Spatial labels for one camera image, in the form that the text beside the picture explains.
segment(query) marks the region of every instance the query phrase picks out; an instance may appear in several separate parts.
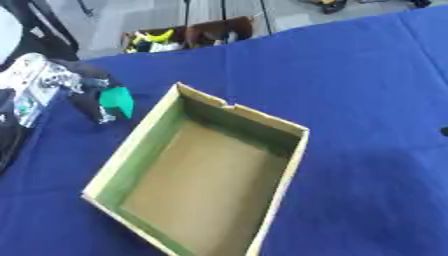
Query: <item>yellow object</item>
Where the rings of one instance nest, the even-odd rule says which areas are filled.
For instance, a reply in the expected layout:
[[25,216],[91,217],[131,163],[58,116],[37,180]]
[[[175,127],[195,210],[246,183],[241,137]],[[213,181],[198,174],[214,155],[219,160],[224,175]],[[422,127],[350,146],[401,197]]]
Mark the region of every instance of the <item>yellow object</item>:
[[169,29],[165,33],[158,35],[158,36],[153,36],[153,35],[147,33],[146,39],[150,42],[164,42],[164,41],[168,41],[168,39],[170,39],[170,37],[173,34],[174,34],[174,29]]
[[137,45],[141,41],[148,41],[147,37],[138,31],[135,32],[134,35],[135,35],[135,38],[134,38],[134,40],[132,40],[133,45]]

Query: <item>black bag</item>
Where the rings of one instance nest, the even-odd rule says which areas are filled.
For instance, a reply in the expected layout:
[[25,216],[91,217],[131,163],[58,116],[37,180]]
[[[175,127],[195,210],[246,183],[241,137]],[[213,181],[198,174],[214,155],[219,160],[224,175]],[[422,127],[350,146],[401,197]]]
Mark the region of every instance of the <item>black bag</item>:
[[14,115],[14,96],[13,89],[0,89],[0,174],[12,163],[28,133]]

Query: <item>table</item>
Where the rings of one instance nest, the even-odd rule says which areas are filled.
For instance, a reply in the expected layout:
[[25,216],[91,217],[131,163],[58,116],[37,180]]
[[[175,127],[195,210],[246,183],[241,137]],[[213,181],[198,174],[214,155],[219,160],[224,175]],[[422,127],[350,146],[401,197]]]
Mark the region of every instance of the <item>table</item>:
[[182,81],[311,129],[263,255],[448,255],[445,24],[438,7],[92,60],[129,87],[135,117],[96,126],[56,101],[0,178],[0,252],[161,255],[79,195]]

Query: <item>torn cardboard edge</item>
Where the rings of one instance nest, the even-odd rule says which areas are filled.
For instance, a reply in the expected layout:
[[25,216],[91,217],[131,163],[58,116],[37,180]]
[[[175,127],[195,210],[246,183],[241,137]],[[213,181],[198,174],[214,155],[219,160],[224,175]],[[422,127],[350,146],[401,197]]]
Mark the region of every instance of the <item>torn cardboard edge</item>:
[[292,156],[290,157],[286,169],[284,170],[280,178],[280,182],[275,189],[268,210],[265,214],[265,217],[263,218],[262,224],[246,252],[246,255],[258,255],[263,239],[267,235],[269,227],[280,207],[281,200],[286,193],[289,183],[291,182],[296,172],[297,166],[299,165],[302,155],[305,151],[305,147],[309,137],[309,130],[306,127],[259,112],[249,107],[238,104],[228,105],[227,102],[223,99],[202,93],[181,83],[177,83],[176,85],[172,86],[171,89],[169,89],[169,91],[166,93],[166,95],[159,101],[159,103],[156,104],[153,110],[141,121],[141,123],[135,128],[131,135],[125,140],[120,148],[113,154],[110,160],[104,165],[104,167],[84,189],[82,197],[98,207],[100,210],[104,211],[106,214],[116,219],[118,222],[134,231],[143,239],[158,247],[166,254],[174,256],[179,255],[168,246],[164,245],[158,239],[147,234],[141,228],[121,217],[119,214],[114,213],[111,210],[107,209],[105,206],[101,205],[101,203],[98,202],[97,197],[106,187],[108,182],[118,172],[118,170],[120,169],[119,167],[122,166],[128,159],[128,157],[134,152],[134,150],[137,149],[148,131],[150,131],[155,126],[155,124],[157,124],[157,122],[163,117],[164,113],[173,104],[175,104],[177,99],[181,96],[188,97],[209,106],[223,109],[232,114],[300,137],[299,143],[297,144]]

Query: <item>cardboard box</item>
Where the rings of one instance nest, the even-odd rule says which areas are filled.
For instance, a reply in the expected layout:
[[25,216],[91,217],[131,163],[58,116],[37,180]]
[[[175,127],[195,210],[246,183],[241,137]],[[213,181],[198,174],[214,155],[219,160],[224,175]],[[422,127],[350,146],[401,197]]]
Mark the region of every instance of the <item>cardboard box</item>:
[[179,83],[83,197],[168,255],[258,255],[308,135]]

